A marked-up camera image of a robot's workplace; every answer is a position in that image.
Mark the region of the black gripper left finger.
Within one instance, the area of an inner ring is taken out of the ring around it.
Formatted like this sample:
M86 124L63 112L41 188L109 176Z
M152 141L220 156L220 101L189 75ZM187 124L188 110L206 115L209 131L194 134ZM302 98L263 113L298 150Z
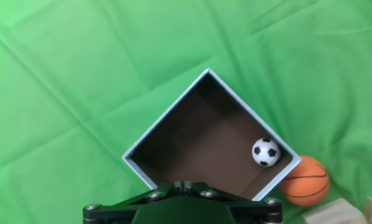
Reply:
M166 183L114 205L89 204L83 208L83 224L131 223L144 205L180 196L182 190L183 182Z

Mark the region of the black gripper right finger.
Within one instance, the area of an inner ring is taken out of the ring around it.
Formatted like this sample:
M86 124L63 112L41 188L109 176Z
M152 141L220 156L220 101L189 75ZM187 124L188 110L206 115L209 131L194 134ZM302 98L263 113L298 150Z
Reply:
M182 182L182 195L216 201L227 207L237 221L282 224L282 201L268 197L260 201L245 199L222 190L209 187L204 182Z

